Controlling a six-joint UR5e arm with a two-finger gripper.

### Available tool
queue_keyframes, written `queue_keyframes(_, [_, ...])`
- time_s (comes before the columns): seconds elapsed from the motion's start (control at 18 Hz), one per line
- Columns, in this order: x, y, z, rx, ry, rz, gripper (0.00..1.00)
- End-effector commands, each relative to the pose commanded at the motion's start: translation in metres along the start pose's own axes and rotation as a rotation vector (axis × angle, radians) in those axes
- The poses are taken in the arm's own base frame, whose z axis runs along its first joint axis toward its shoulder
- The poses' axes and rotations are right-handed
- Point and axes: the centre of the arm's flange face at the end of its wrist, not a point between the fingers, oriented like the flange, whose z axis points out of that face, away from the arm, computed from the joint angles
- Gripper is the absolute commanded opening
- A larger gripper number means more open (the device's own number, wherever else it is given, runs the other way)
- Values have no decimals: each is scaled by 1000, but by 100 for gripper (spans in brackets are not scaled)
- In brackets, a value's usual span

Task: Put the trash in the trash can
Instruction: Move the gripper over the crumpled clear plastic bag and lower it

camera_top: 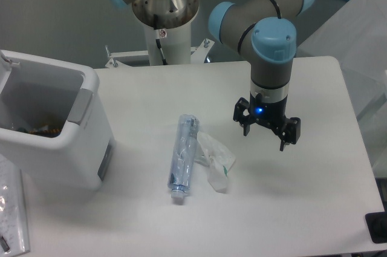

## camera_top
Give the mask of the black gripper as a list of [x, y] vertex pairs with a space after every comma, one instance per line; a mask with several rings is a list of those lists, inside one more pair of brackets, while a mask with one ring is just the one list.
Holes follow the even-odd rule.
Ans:
[[287, 145], [295, 145], [301, 136], [301, 119], [286, 118], [285, 109], [287, 98], [279, 102], [265, 103], [262, 96], [250, 95], [250, 103], [243, 97], [235, 104], [233, 120], [243, 128], [243, 135], [247, 136], [252, 124], [258, 124], [271, 129], [281, 139], [280, 151]]

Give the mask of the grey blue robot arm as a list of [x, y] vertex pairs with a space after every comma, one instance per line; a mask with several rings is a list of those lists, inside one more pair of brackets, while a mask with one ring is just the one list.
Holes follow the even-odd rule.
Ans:
[[[131, 6], [147, 34], [152, 65], [190, 62], [190, 36], [173, 32], [188, 27], [198, 13], [198, 0], [112, 0]], [[239, 99], [233, 112], [245, 134], [252, 124], [273, 131], [282, 146], [297, 143], [301, 120], [285, 116], [296, 29], [291, 18], [314, 0], [250, 0], [243, 5], [222, 2], [211, 12], [208, 29], [223, 45], [237, 52], [250, 66], [250, 97]]]

